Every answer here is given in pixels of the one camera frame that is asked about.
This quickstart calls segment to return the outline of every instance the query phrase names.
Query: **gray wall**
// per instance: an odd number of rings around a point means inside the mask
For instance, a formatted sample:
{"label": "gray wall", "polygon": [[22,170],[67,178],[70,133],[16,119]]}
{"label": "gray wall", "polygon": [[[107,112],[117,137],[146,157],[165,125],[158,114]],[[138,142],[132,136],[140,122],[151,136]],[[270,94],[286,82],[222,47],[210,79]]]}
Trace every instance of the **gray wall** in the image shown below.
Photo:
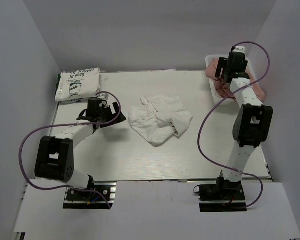
{"label": "gray wall", "polygon": [[[19,145],[28,132],[51,123],[59,72],[22,0],[0,0],[0,240],[10,239],[25,190]],[[42,134],[24,150],[31,177]]]}
{"label": "gray wall", "polygon": [[106,71],[205,69],[254,41],[275,1],[24,0],[62,70]]}
{"label": "gray wall", "polygon": [[[282,182],[300,230],[300,0],[278,0],[256,41],[268,49],[271,68],[261,86],[274,109],[264,154],[272,176]],[[265,55],[249,53],[260,77]]]}

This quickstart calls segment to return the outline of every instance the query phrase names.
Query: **pink fabric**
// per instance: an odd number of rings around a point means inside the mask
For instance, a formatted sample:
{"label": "pink fabric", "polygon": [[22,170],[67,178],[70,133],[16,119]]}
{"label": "pink fabric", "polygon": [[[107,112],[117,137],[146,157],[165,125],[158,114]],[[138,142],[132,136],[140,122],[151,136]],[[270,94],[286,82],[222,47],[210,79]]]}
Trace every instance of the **pink fabric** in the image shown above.
{"label": "pink fabric", "polygon": [[[214,83],[214,87],[216,92],[222,97],[225,98],[226,96],[229,95],[229,93],[231,93],[229,86],[226,85],[225,82],[223,82],[221,80],[221,78],[217,78],[215,77],[216,75],[216,70],[217,70],[217,66],[218,66],[218,62],[219,62],[219,58],[214,58],[209,66],[206,68],[205,70],[205,75],[207,78],[212,79],[213,83]],[[246,70],[245,71],[249,77],[250,77],[250,81],[253,83],[255,82],[255,78],[252,76],[252,74]],[[252,86],[253,91],[255,93],[255,95],[258,97],[258,99],[263,102],[265,100],[266,94],[265,92],[259,87],[258,83],[254,84]]]}

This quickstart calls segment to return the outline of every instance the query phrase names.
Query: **purple cable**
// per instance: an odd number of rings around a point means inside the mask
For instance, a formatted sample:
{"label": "purple cable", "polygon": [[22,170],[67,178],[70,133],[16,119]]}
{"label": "purple cable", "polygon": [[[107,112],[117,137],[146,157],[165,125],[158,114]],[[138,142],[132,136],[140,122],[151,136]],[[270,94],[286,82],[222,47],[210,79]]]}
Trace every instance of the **purple cable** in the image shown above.
{"label": "purple cable", "polygon": [[[107,124],[113,123],[120,116],[120,113],[121,113],[121,103],[120,103],[119,99],[115,95],[113,95],[112,93],[110,93],[108,91],[100,91],[100,92],[98,92],[96,94],[96,97],[98,95],[100,95],[100,94],[109,94],[112,97],[114,97],[114,99],[117,101],[117,103],[119,105],[119,112],[118,112],[118,114],[115,116],[115,118],[113,118],[112,120],[110,120],[108,122],[84,122],[84,123],[80,123],[80,125],[99,125],[99,126],[101,126],[101,125],[107,125]],[[22,175],[23,175],[24,179],[26,180],[26,182],[30,186],[32,186],[33,188],[38,189],[38,190],[55,190],[55,189],[61,189],[61,188],[71,188],[71,186],[68,186],[68,185],[61,185],[61,186],[55,186],[55,187],[40,187],[40,186],[37,186],[37,185],[33,184],[31,182],[31,180],[29,179],[29,177],[27,176],[25,168],[24,168],[24,165],[22,163],[22,151],[23,151],[24,145],[25,145],[26,141],[28,140],[28,138],[32,134],[34,134],[34,133],[36,133],[36,132],[38,132],[40,130],[50,129],[50,128],[58,128],[58,127],[70,127],[70,126],[77,126],[77,125],[78,125],[77,123],[66,123],[66,124],[57,124],[57,125],[42,126],[42,127],[39,127],[37,129],[33,130],[27,136],[25,136],[25,138],[21,142],[21,145],[20,145],[20,148],[19,148],[19,155],[18,156],[19,156],[19,165],[20,165],[20,169],[21,169]],[[111,209],[111,206],[108,203],[108,201],[106,200],[106,198],[100,192],[98,192],[97,190],[79,189],[79,188],[75,188],[75,190],[79,191],[79,192],[91,192],[91,193],[98,194],[105,201],[105,203],[108,205],[109,209]]]}
{"label": "purple cable", "polygon": [[[263,75],[260,79],[258,79],[258,80],[256,80],[256,81],[250,83],[249,85],[246,85],[246,86],[243,86],[243,87],[239,88],[238,90],[236,90],[236,91],[230,93],[228,96],[226,96],[226,97],[223,98],[221,101],[219,101],[219,102],[211,109],[211,111],[205,116],[205,118],[204,118],[204,120],[203,120],[203,122],[202,122],[202,124],[201,124],[201,126],[200,126],[200,130],[199,130],[198,138],[197,138],[197,145],[198,145],[199,152],[201,153],[202,156],[204,156],[205,159],[207,159],[210,163],[213,163],[213,164],[215,164],[215,165],[217,165],[217,166],[219,166],[219,167],[222,167],[222,168],[225,168],[225,169],[229,169],[229,170],[235,171],[235,172],[237,172],[237,173],[240,172],[238,169],[235,169],[235,168],[232,168],[232,167],[229,167],[229,166],[220,164],[220,163],[218,163],[218,162],[216,162],[216,161],[213,161],[213,160],[210,159],[208,156],[206,156],[206,155],[204,154],[204,152],[202,151],[201,146],[200,146],[200,137],[201,137],[201,133],[202,133],[202,130],[203,130],[203,128],[204,128],[204,125],[206,124],[208,118],[210,117],[210,115],[213,113],[213,111],[216,110],[216,108],[217,108],[220,104],[222,104],[226,99],[230,98],[232,95],[236,94],[237,92],[242,91],[242,90],[244,90],[244,89],[246,89],[246,88],[252,86],[253,84],[256,84],[256,83],[260,82],[262,79],[264,79],[264,78],[266,77],[266,75],[267,75],[268,72],[269,72],[269,69],[270,69],[270,56],[269,56],[269,53],[267,52],[267,50],[266,50],[263,46],[261,46],[260,44],[258,44],[258,43],[256,43],[256,42],[253,42],[253,41],[242,41],[242,42],[239,42],[238,44],[234,45],[233,47],[236,47],[236,46],[241,45],[241,44],[253,44],[253,45],[258,46],[259,48],[261,48],[261,49],[265,52],[266,57],[267,57],[267,60],[268,60],[268,66],[267,66],[267,68],[266,68],[266,71],[265,71],[264,75]],[[261,184],[261,190],[260,190],[259,196],[258,196],[252,203],[250,203],[249,205],[247,205],[247,206],[245,206],[245,207],[238,207],[238,209],[240,209],[240,208],[249,208],[249,207],[251,207],[251,206],[254,205],[256,202],[259,201],[259,199],[261,198],[262,193],[264,192],[264,184],[263,184],[263,182],[262,182],[262,180],[261,180],[260,177],[254,175],[254,174],[251,174],[251,173],[245,173],[245,172],[242,172],[242,175],[251,176],[251,177],[256,178],[256,179],[260,182],[260,184]]]}

